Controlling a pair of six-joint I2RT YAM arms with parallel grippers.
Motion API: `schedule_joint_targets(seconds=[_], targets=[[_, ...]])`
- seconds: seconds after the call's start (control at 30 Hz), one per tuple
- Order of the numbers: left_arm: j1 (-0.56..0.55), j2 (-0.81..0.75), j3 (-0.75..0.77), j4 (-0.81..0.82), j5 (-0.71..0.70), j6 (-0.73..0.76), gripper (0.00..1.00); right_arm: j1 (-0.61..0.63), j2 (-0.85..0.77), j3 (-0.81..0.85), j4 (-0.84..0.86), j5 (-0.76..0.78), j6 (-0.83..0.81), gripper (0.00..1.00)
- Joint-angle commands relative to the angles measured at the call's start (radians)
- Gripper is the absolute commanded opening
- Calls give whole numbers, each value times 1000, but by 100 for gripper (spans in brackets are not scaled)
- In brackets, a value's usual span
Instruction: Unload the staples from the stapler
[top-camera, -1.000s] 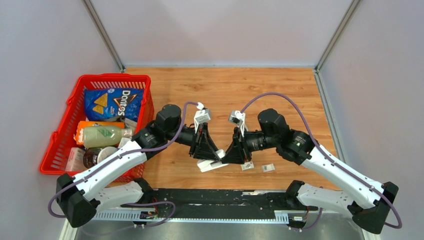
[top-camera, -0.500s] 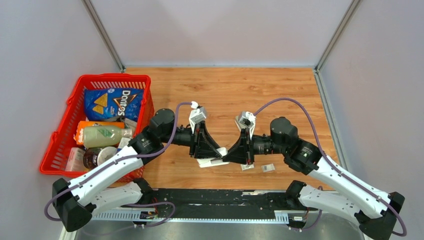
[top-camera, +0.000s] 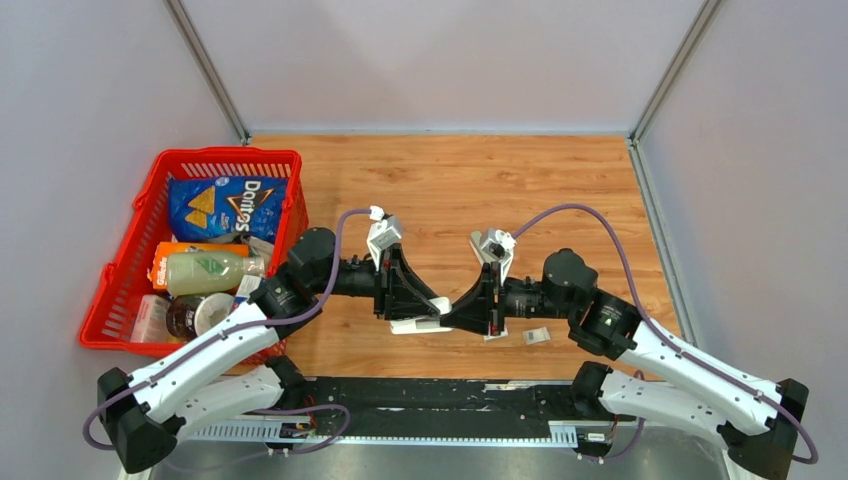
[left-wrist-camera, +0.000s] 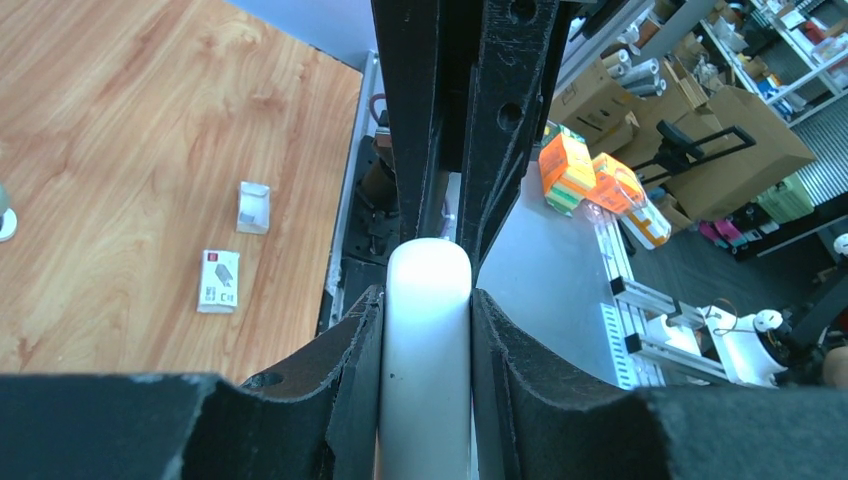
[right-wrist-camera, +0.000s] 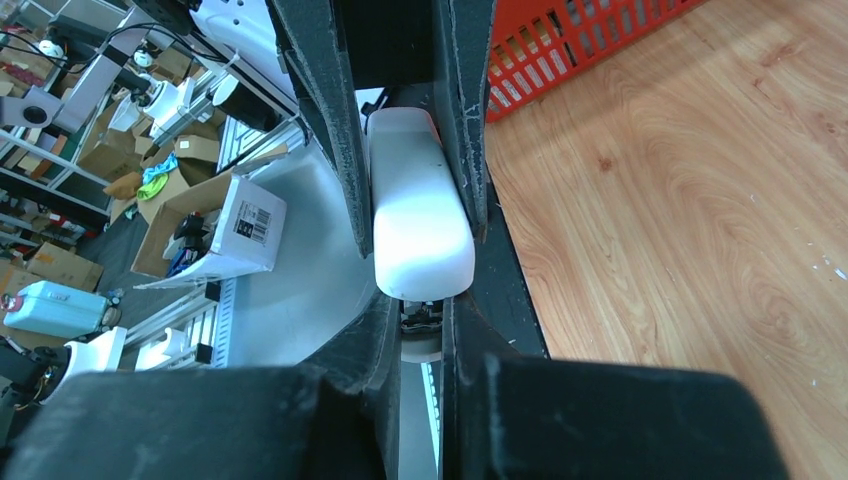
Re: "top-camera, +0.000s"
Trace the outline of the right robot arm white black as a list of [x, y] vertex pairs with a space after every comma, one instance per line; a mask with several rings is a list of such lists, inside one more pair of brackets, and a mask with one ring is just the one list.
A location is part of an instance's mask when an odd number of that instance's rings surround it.
[[726, 451], [740, 468], [763, 479], [785, 479], [798, 440], [808, 388], [794, 380], [759, 378], [683, 341], [635, 302], [597, 285], [598, 273], [570, 249], [550, 254], [539, 280], [504, 274], [507, 255], [479, 255], [476, 284], [441, 312], [440, 323], [498, 335], [506, 318], [562, 319], [584, 351], [653, 373], [650, 386], [598, 361], [585, 362], [570, 392], [583, 418], [603, 411], [662, 423]]

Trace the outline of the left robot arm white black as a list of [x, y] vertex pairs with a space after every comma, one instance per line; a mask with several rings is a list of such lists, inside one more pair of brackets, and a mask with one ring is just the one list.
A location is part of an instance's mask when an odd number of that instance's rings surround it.
[[131, 373], [113, 368], [97, 381], [98, 420], [128, 473], [147, 470], [195, 432], [254, 410], [299, 411], [304, 385], [286, 376], [293, 367], [275, 357], [235, 379], [220, 380], [247, 357], [286, 339], [318, 316], [333, 294], [367, 297], [389, 321], [437, 319], [451, 309], [406, 263], [401, 232], [389, 220], [369, 231], [368, 258], [341, 256], [340, 229], [312, 228], [289, 250], [286, 261], [234, 311], [172, 354]]

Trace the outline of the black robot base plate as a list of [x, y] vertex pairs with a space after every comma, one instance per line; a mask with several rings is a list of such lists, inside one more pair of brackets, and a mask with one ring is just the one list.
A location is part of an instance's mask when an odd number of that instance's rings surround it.
[[614, 421], [575, 404], [568, 381], [315, 377], [289, 398], [276, 410], [347, 439], [541, 439], [554, 422], [607, 431]]

